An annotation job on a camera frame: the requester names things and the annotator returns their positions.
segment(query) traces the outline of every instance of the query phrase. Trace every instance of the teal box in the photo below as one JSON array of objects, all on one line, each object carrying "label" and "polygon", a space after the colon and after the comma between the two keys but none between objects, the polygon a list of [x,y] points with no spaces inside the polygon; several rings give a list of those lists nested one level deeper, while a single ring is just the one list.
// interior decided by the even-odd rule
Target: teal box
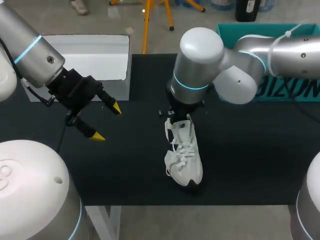
[{"label": "teal box", "polygon": [[[222,38],[224,46],[232,49],[238,39],[255,34],[268,37],[280,37],[291,30],[296,23],[219,23],[216,32]],[[317,24],[304,24],[292,32],[291,37],[320,35]],[[290,79],[289,89],[297,102],[320,102],[320,79]],[[265,76],[259,86],[254,102],[290,101],[282,77]]]}]

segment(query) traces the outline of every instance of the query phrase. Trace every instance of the yellow tripod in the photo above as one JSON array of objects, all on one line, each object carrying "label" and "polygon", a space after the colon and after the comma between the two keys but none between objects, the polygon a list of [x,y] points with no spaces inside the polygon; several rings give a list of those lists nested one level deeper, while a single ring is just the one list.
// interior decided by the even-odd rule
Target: yellow tripod
[{"label": "yellow tripod", "polygon": [[[149,26],[149,15],[150,10],[152,10],[155,6],[163,4],[165,6],[166,15],[168,16],[168,22],[169,22],[169,30],[173,31],[175,30],[174,24],[172,22],[171,17],[171,11],[169,6],[169,0],[160,0],[155,3],[155,0],[139,0],[142,4],[145,5],[145,16],[144,16],[144,32],[143,32],[143,42],[142,42],[142,53],[146,54],[147,52],[147,41],[148,41],[148,26]],[[199,10],[200,12],[204,13],[206,9],[199,4],[195,3],[193,0],[185,0],[187,3],[189,3],[191,6],[193,6],[195,9]],[[111,0],[109,4],[111,6],[117,4],[119,0]]]}]

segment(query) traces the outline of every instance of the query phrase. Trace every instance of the shoe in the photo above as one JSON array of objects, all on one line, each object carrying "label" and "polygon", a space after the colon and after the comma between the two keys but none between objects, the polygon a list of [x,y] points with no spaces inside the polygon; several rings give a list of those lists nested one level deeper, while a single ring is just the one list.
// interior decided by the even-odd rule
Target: shoe
[{"label": "shoe", "polygon": [[164,123],[168,152],[164,157],[166,174],[182,187],[193,188],[200,184],[203,168],[200,160],[195,126],[189,114],[187,120]]},{"label": "shoe", "polygon": [[89,14],[89,11],[83,0],[72,0],[71,6],[81,16],[85,16]]}]

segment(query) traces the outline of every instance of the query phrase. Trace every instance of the table leg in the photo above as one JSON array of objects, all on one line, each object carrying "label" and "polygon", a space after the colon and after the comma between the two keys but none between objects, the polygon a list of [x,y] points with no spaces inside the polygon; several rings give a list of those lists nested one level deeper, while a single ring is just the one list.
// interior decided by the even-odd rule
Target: table leg
[{"label": "table leg", "polygon": [[147,52],[150,1],[151,0],[146,0],[146,3],[145,3],[144,32],[143,32],[143,43],[142,43],[142,53],[143,54],[146,54],[146,52]]},{"label": "table leg", "polygon": [[85,209],[100,240],[119,239],[121,206],[111,206],[110,217],[105,206],[86,206]]}]

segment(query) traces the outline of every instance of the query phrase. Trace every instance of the black cable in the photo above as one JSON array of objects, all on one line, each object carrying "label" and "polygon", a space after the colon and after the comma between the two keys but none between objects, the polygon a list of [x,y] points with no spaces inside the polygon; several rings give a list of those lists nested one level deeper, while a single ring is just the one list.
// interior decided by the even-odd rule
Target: black cable
[{"label": "black cable", "polygon": [[8,58],[9,58],[9,60],[10,60],[10,63],[12,64],[12,67],[13,67],[16,75],[17,75],[18,78],[21,80],[23,77],[22,77],[20,71],[18,70],[17,65],[15,64],[15,61],[14,61],[14,59],[12,58],[9,49],[7,48],[7,45],[6,45],[5,42],[1,39],[1,37],[0,37],[0,44],[2,45],[2,47],[3,47],[3,49],[4,49],[5,53],[6,53],[6,55],[8,56]]},{"label": "black cable", "polygon": [[308,112],[307,110],[305,110],[303,107],[300,106],[300,104],[296,101],[296,95],[293,94],[293,92],[290,91],[288,83],[288,77],[284,77],[284,87],[286,89],[286,91],[288,92],[289,98],[291,99],[291,102],[293,103],[293,105],[306,117],[310,118],[311,120],[317,122],[320,124],[320,119],[313,116],[310,112]]}]

